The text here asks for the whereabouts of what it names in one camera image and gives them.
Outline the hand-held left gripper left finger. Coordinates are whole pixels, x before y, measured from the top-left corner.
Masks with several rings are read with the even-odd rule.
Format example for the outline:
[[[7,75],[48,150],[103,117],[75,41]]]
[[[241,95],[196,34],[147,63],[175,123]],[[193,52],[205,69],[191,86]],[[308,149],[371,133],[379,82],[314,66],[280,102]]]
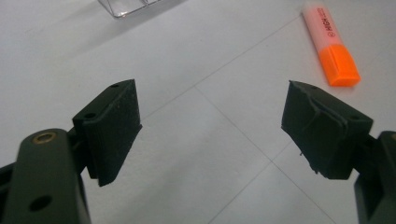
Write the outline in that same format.
[[[100,187],[112,183],[142,129],[135,81],[107,87],[73,117],[73,124],[88,152],[90,177]]]

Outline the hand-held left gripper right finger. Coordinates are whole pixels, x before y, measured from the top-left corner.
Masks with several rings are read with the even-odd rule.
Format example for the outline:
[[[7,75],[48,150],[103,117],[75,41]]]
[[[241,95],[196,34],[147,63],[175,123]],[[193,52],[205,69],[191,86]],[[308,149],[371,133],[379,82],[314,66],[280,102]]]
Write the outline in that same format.
[[[281,128],[328,179],[347,179],[357,145],[369,135],[373,120],[326,91],[291,81]]]

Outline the orange highlighter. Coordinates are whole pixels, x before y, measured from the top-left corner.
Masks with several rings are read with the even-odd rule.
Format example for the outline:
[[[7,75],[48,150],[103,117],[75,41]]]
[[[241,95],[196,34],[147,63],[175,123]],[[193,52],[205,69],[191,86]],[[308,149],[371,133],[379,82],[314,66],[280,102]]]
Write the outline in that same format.
[[[329,85],[353,87],[358,84],[361,81],[358,68],[329,9],[322,2],[307,1],[302,13]]]

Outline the clear plastic organizer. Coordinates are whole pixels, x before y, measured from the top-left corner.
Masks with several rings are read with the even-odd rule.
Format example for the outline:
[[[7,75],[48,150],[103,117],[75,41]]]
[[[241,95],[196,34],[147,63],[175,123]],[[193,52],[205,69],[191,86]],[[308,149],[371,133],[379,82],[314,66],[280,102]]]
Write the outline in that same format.
[[[113,18],[122,18],[161,0],[97,0]]]

